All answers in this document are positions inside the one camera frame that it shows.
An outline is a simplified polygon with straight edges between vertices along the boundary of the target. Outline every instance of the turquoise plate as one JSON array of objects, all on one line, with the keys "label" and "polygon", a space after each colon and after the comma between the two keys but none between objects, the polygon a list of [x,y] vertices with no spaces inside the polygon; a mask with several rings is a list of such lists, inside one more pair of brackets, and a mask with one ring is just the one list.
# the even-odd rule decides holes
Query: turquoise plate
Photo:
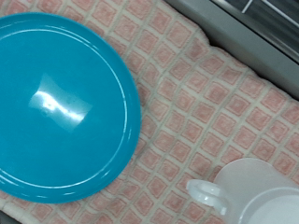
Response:
[{"label": "turquoise plate", "polygon": [[140,104],[100,36],[59,16],[0,19],[0,189],[66,203],[111,183],[132,157]]}]

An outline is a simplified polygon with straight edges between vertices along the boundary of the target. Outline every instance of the patterned cloth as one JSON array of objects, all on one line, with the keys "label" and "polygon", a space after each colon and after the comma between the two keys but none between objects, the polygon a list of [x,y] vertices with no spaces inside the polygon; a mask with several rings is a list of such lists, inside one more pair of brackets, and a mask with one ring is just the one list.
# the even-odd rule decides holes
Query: patterned cloth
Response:
[{"label": "patterned cloth", "polygon": [[186,182],[260,158],[299,184],[299,104],[221,49],[162,0],[0,0],[0,15],[60,14],[102,36],[130,68],[142,104],[140,140],[106,189],[74,203],[28,203],[0,192],[22,223],[221,224]]}]

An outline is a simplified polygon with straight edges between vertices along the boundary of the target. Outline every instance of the mug handle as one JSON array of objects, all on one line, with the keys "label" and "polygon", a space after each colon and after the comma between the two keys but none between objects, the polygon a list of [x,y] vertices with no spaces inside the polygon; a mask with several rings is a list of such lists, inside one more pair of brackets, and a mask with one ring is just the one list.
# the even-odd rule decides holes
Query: mug handle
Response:
[{"label": "mug handle", "polygon": [[227,213],[228,204],[223,190],[218,185],[194,179],[188,181],[186,189],[197,202],[214,207],[222,216]]}]

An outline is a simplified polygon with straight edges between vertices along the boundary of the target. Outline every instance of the tablecloth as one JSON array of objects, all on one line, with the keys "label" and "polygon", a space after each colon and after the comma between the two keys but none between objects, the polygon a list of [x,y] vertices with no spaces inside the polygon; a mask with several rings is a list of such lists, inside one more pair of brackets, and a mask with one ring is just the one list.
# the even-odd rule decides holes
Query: tablecloth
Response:
[{"label": "tablecloth", "polygon": [[24,11],[80,22],[120,54],[138,88],[142,130],[135,155],[106,189],[64,204],[0,191],[8,215],[26,224],[221,224],[187,194],[186,182],[213,181],[244,157],[268,161],[299,184],[298,102],[211,47],[162,0],[0,0],[1,16]]}]

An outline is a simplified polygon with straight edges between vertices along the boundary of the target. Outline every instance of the pink patterned tablecloth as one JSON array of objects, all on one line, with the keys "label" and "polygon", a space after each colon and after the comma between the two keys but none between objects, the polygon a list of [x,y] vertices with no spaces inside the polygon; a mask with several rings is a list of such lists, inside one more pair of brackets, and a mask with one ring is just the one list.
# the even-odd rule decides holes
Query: pink patterned tablecloth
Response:
[{"label": "pink patterned tablecloth", "polygon": [[39,204],[0,191],[1,209],[21,223],[221,224],[186,182],[213,181],[243,157],[268,161],[299,184],[299,104],[209,46],[162,0],[0,0],[1,16],[23,11],[68,17],[113,46],[135,79],[143,124],[127,168],[89,198]]}]

